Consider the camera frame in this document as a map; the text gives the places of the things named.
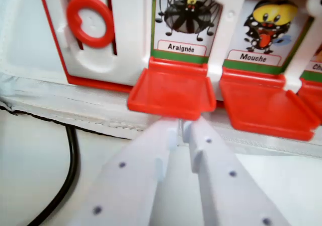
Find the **cartoon fly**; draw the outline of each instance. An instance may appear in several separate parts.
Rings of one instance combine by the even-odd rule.
[[[208,36],[214,35],[209,29],[215,26],[214,21],[219,14],[220,5],[213,0],[167,0],[166,9],[162,9],[162,0],[159,0],[159,8],[161,18],[156,18],[155,21],[161,23],[164,17],[165,23],[171,29],[166,32],[167,36],[171,36],[175,30],[197,34],[197,41],[203,41],[199,34],[206,28]]]
[[[279,38],[289,30],[297,9],[297,5],[289,0],[259,1],[244,23],[248,29],[246,34],[252,38],[245,38],[245,41],[251,43],[247,50],[264,50],[265,54],[273,52],[271,45],[283,42]]]

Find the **white table surface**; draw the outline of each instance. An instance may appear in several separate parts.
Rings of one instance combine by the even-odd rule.
[[[67,202],[43,225],[66,225],[108,161],[129,140],[77,131],[80,178]],[[320,225],[322,161],[292,155],[238,154],[266,194],[293,225]],[[150,225],[203,225],[197,176],[189,150],[171,154],[160,183]],[[27,225],[55,196],[69,166],[64,126],[0,111],[0,225]]]

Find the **red plastic ring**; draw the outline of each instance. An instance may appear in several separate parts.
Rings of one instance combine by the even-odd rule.
[[[102,16],[106,26],[102,37],[89,36],[82,30],[82,19],[78,14],[81,9],[93,9]],[[88,46],[105,47],[114,40],[112,12],[100,0],[71,0],[67,7],[67,22],[75,37]]]

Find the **partial card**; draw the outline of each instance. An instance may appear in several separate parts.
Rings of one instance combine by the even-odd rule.
[[[207,62],[220,14],[215,0],[153,0],[151,56]]]
[[[322,82],[322,43],[308,63],[302,78],[308,81]]]
[[[224,66],[283,72],[312,23],[305,5],[306,0],[245,0]]]

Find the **red plastic flap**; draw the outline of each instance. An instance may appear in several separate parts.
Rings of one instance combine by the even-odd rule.
[[[282,76],[224,68],[220,87],[234,128],[310,140],[320,121],[291,91]]]
[[[129,110],[197,120],[216,107],[207,65],[150,59],[131,91]]]
[[[299,97],[322,120],[322,84],[302,80]]]

